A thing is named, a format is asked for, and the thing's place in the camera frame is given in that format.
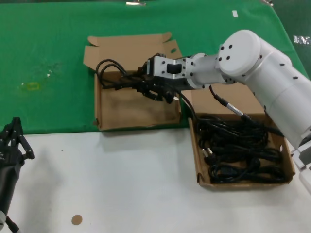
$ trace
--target yellow stain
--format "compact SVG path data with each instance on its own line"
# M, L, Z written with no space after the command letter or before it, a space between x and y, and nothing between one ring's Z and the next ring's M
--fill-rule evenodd
M39 89L40 89L40 84L38 82L27 83L27 90L28 91L37 91Z

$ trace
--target open cardboard box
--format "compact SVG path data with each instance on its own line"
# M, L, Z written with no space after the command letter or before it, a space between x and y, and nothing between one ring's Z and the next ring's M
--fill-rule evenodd
M126 71L133 72L156 53L166 54L171 59L180 58L178 44L176 40L170 40L171 36L171 33L89 36L88 41L92 46L85 47L83 62L95 70L100 61L113 59ZM105 75L111 80L121 76L113 67L109 67ZM180 116L179 101L174 100L172 104L154 101L130 88L103 90L95 75L95 118L99 130L178 124Z
M214 84L213 90L220 97L229 101L235 107L240 109L242 112L248 114L252 119L259 122L263 122L267 126L273 126L276 128L274 122L266 115L264 109L256 100L254 95L248 89L248 87L236 83L233 85L223 85L223 84ZM214 99L210 91L207 90L194 90L194 91L184 91L184 95L190 100L193 104L195 112L198 116L204 114L211 114L216 117L219 117L224 120L239 120L240 118L234 114L229 109L220 105L217 100ZM273 147L281 150L283 154L283 161L281 167L283 168L286 176L286 182L284 183L252 183L249 181L242 181L240 183L224 183L216 184L211 183L209 174L208 174L208 165L204 162L204 155L202 149L198 146L198 135L194 131L194 122L192 119L189 119L192 147L195 161L195 170L197 182L200 186L207 187L223 187L223 188L253 188L253 187L271 187L278 186L281 184L289 183L293 175L295 174L293 162L290 155L290 150L288 148L286 139L280 136L277 136L273 133L269 133L269 147ZM271 164L269 161L261 160L263 166Z

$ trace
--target green mat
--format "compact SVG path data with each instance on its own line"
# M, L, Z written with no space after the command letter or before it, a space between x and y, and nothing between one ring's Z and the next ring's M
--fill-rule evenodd
M273 0L274 9L282 21L307 74L311 77L311 45L295 44L294 35L311 37L310 0Z
M259 0L0 5L0 127L20 116L26 133L97 130L94 80L83 65L89 35L170 31L182 54L191 55L215 54L241 29L257 33L306 74L273 8Z

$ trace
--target small brown circle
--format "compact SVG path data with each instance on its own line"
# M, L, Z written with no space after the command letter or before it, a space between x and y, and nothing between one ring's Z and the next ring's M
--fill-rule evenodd
M73 216L71 222L73 223L73 225L80 225L82 222L82 216L81 215Z

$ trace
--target robotic arm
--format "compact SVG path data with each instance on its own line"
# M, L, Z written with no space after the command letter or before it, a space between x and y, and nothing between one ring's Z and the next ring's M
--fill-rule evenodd
M25 154L18 149L19 144L24 148ZM0 230L7 223L13 233L20 232L7 214L20 169L26 159L34 158L33 150L24 137L20 118L14 117L12 122L5 125L0 132Z
M242 83L249 87L266 113L297 149L293 159L311 150L311 82L290 59L249 30L231 35L216 55L199 53L177 60L155 56L147 74L164 78L179 90L202 89L213 83ZM227 106L238 115L242 113Z

